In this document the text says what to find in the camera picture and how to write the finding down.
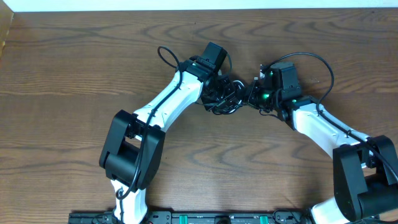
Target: wooden table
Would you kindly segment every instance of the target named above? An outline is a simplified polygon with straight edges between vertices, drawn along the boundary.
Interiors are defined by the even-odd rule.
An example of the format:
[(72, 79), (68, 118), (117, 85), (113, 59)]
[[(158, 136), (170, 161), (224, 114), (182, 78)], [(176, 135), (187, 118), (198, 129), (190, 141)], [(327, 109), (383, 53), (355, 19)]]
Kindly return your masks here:
[[(261, 63), (320, 54), (336, 75), (328, 111), (397, 144), (397, 30), (397, 9), (17, 13), (0, 68), (0, 222), (65, 223), (71, 211), (114, 207), (98, 159), (113, 116), (171, 81), (159, 45), (185, 60), (216, 42), (245, 83)], [(320, 97), (330, 84), (323, 64), (291, 61)], [(331, 159), (307, 137), (248, 107), (214, 116), (191, 105), (167, 132), (147, 203), (264, 211), (332, 196)]]

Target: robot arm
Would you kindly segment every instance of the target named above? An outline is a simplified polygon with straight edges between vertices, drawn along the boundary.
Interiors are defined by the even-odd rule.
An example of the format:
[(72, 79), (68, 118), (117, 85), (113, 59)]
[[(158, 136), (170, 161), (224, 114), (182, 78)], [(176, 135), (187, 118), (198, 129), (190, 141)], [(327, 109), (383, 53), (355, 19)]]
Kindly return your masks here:
[[(121, 110), (114, 117), (99, 165), (106, 170), (115, 192), (127, 194), (122, 200), (116, 197), (114, 216), (118, 220), (135, 224), (144, 218), (146, 187), (159, 168), (165, 133), (186, 107), (201, 98), (205, 109), (214, 114), (230, 114), (238, 109), (241, 100), (236, 98), (235, 91), (242, 90), (243, 84), (230, 82), (228, 75), (219, 75), (226, 56), (222, 47), (209, 43), (200, 57), (191, 57), (178, 65), (173, 80), (150, 103), (133, 114)], [(144, 142), (138, 148), (126, 138)], [(134, 185), (136, 170), (138, 181)]]
[[(335, 197), (311, 209), (313, 221), (343, 224), (398, 208), (398, 158), (392, 141), (371, 138), (353, 130), (329, 112), (318, 100), (303, 96), (291, 62), (275, 63), (261, 70), (248, 88), (245, 102), (265, 112), (276, 110), (278, 118), (293, 130), (308, 136), (333, 159)], [(364, 176), (362, 168), (376, 168)]]

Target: wire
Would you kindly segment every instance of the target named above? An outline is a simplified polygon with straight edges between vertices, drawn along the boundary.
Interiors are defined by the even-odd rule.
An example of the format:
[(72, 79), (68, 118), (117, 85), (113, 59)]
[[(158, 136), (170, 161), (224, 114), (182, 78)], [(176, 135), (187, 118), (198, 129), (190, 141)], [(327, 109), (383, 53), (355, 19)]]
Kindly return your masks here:
[[(315, 58), (319, 59), (320, 61), (322, 61), (326, 65), (326, 67), (328, 68), (328, 70), (330, 72), (331, 82), (330, 82), (329, 89), (326, 91), (326, 93), (317, 102), (316, 109), (317, 109), (318, 115), (320, 115), (323, 119), (325, 119), (330, 124), (332, 124), (333, 126), (338, 128), (340, 131), (344, 132), (347, 136), (352, 137), (353, 139), (357, 140), (358, 142), (363, 144), (365, 147), (367, 147), (373, 153), (373, 155), (376, 156), (391, 171), (392, 175), (394, 176), (394, 178), (398, 182), (398, 175), (397, 175), (398, 172), (396, 170), (394, 170), (394, 168), (392, 168), (392, 166), (390, 165), (390, 163), (388, 163), (388, 161), (386, 160), (386, 158), (384, 158), (384, 156), (380, 155), (380, 153), (378, 153), (367, 142), (365, 142), (361, 138), (355, 136), (351, 132), (351, 130), (345, 130), (344, 128), (342, 128), (341, 126), (336, 124), (334, 121), (329, 119), (325, 114), (323, 114), (323, 111), (321, 111), (319, 109), (319, 105), (321, 104), (322, 100), (325, 99), (326, 96), (331, 92), (331, 89), (333, 88), (333, 85), (335, 84), (335, 75), (334, 75), (333, 70), (331, 69), (330, 65), (328, 64), (328, 62), (325, 59), (323, 59), (321, 56), (313, 54), (313, 53), (296, 52), (296, 53), (291, 53), (291, 54), (285, 55), (285, 56), (281, 57), (280, 59), (273, 61), (271, 64), (266, 66), (266, 69), (264, 69), (264, 71), (268, 70), (273, 64), (275, 64), (277, 62), (280, 62), (281, 60), (283, 60), (283, 59), (285, 59), (287, 57), (293, 56), (293, 55), (308, 55), (308, 56), (311, 56), (311, 57), (315, 57)], [(378, 221), (380, 221), (379, 223), (398, 223), (398, 220), (395, 220), (395, 221), (392, 221), (392, 222), (382, 221), (382, 220), (378, 220)]]
[(264, 111), (264, 110), (263, 109), (259, 109), (259, 113), (260, 113), (261, 116), (273, 116), (273, 117), (279, 119), (278, 116), (276, 116), (274, 114), (263, 114), (263, 113), (261, 113), (261, 111)]
[[(167, 65), (169, 65), (169, 66), (171, 66), (171, 67), (177, 69), (177, 66), (172, 65), (171, 63), (169, 63), (168, 61), (166, 61), (166, 59), (163, 58), (163, 56), (162, 56), (162, 54), (161, 54), (161, 52), (160, 52), (161, 49), (164, 49), (164, 50), (166, 50), (168, 53), (170, 53), (170, 55), (171, 55), (171, 56), (174, 58), (174, 60), (176, 61), (177, 66), (179, 66), (179, 65), (180, 65), (180, 61), (178, 60), (177, 56), (175, 56), (175, 54), (174, 54), (170, 49), (168, 49), (167, 47), (159, 46), (159, 47), (157, 48), (157, 53), (158, 53), (159, 57), (160, 57)], [(149, 116), (148, 116), (147, 122), (146, 122), (146, 124), (145, 124), (145, 126), (144, 126), (144, 134), (142, 135), (141, 146), (140, 146), (140, 150), (139, 150), (138, 158), (137, 158), (137, 168), (136, 168), (136, 171), (135, 171), (135, 173), (134, 173), (134, 177), (133, 177), (132, 183), (131, 183), (130, 187), (127, 189), (126, 193), (124, 193), (123, 195), (120, 195), (120, 194), (118, 193), (118, 192), (120, 191), (120, 189), (116, 192), (116, 198), (117, 198), (118, 200), (123, 200), (123, 199), (125, 199), (125, 198), (129, 195), (129, 193), (130, 193), (131, 191), (133, 191), (133, 192), (136, 192), (136, 191), (137, 191), (137, 189), (135, 189), (135, 187), (136, 187), (138, 178), (139, 178), (139, 176), (140, 176), (140, 174), (141, 174), (142, 155), (143, 155), (143, 151), (144, 151), (146, 136), (147, 136), (148, 129), (149, 129), (149, 123), (150, 123), (152, 117), (155, 115), (156, 111), (159, 109), (159, 107), (162, 106), (162, 104), (163, 104), (168, 98), (170, 98), (170, 96), (173, 95), (173, 94), (180, 88), (181, 83), (182, 83), (183, 75), (182, 75), (181, 69), (180, 69), (179, 71), (180, 71), (180, 80), (178, 81), (178, 83), (177, 83), (177, 85), (175, 86), (175, 88), (174, 88), (169, 94), (167, 94), (167, 96), (165, 96), (165, 97), (155, 106), (155, 108), (153, 108), (153, 109), (151, 110), (151, 112), (150, 112), (150, 114), (149, 114)]]
[[(119, 194), (123, 194), (123, 188), (121, 187), (118, 190)], [(123, 224), (123, 216), (124, 216), (124, 209), (123, 209), (123, 200), (119, 200), (120, 203), (120, 223)]]
[(275, 224), (281, 224), (280, 222), (278, 222), (278, 221), (276, 220), (276, 213), (277, 213), (277, 212), (290, 212), (290, 214), (293, 215), (293, 218), (294, 218), (294, 221), (296, 221), (296, 224), (299, 224), (299, 223), (300, 223), (300, 222), (296, 219), (296, 217), (294, 216), (294, 214), (293, 214), (292, 211), (290, 211), (289, 209), (281, 208), (281, 209), (275, 210), (274, 213), (272, 214), (272, 219), (275, 221)]
[(277, 91), (275, 92), (275, 105), (276, 105), (277, 108), (279, 108), (279, 92), (280, 92), (281, 90), (282, 90), (282, 89), (279, 88), (279, 89), (277, 89)]

